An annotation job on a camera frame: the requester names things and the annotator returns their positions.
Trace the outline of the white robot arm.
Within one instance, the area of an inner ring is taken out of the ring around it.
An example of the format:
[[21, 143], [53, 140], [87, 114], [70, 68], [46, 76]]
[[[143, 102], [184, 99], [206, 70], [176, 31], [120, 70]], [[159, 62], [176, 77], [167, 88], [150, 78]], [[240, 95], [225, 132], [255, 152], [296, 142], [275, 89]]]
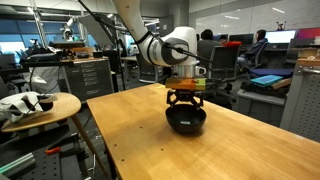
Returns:
[[174, 75], [165, 80], [168, 88], [167, 103], [174, 107], [179, 101], [190, 102], [199, 109], [203, 105], [199, 75], [206, 72], [197, 65], [197, 40], [194, 28], [176, 27], [161, 37], [144, 24], [140, 13], [140, 0], [112, 0], [118, 15], [134, 38], [140, 54], [149, 63], [172, 67]]

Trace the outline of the orange and green gripper body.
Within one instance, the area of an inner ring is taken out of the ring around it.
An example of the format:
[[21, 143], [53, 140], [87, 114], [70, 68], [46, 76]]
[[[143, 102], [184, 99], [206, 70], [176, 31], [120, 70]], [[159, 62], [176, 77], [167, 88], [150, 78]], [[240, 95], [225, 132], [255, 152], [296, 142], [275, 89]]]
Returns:
[[206, 90], [205, 78], [168, 78], [165, 87], [170, 89], [169, 95], [174, 94], [178, 101], [191, 101]]

